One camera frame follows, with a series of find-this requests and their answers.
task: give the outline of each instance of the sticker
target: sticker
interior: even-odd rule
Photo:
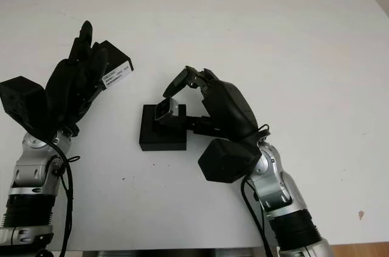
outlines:
[[[130,72],[131,68],[129,66],[129,61],[125,61],[119,67],[113,69],[108,74],[104,75],[103,83],[107,88],[111,87],[114,83],[127,76]]]

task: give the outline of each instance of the silver metal joint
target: silver metal joint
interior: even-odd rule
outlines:
[[[303,210],[306,204],[292,177],[283,171],[277,149],[259,141],[262,153],[251,180],[268,219]]]
[[[51,225],[39,225],[36,227],[0,228],[0,247],[11,245],[29,245],[37,238],[51,234]]]
[[[57,132],[53,142],[67,153],[71,140],[62,131]],[[50,194],[57,195],[58,176],[54,171],[59,169],[62,160],[57,152],[46,143],[25,134],[23,153],[16,162],[13,182],[9,194]]]

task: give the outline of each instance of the wooden floor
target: wooden floor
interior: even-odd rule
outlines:
[[[389,257],[389,242],[336,245],[332,249],[336,257]]]

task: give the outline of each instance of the white table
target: white table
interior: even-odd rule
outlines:
[[[0,0],[0,80],[45,85],[84,20],[135,71],[94,101],[69,156],[70,250],[248,247],[259,234],[236,185],[207,182],[187,151],[142,152],[143,104],[187,64],[239,87],[332,244],[389,241],[389,19],[374,0]],[[205,115],[199,91],[176,96]],[[24,131],[0,112],[0,213]],[[364,211],[362,220],[358,212]],[[53,211],[61,243],[61,190]]]

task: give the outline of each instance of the small black block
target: small black block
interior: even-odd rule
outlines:
[[[126,61],[129,62],[129,66],[131,70],[134,70],[133,62],[129,58],[128,55],[123,53],[120,49],[118,49],[116,46],[114,46],[112,43],[110,43],[108,40],[103,41],[98,45],[101,49],[106,49],[108,53],[108,65],[105,73],[109,73],[116,67],[119,67],[121,64],[125,63]]]
[[[154,120],[156,105],[144,105],[140,126],[139,145],[142,151],[185,151],[186,129],[170,128]],[[186,105],[178,106],[179,115],[186,115]]]
[[[208,181],[232,183],[254,170],[261,153],[240,143],[214,139],[201,155],[198,164]]]

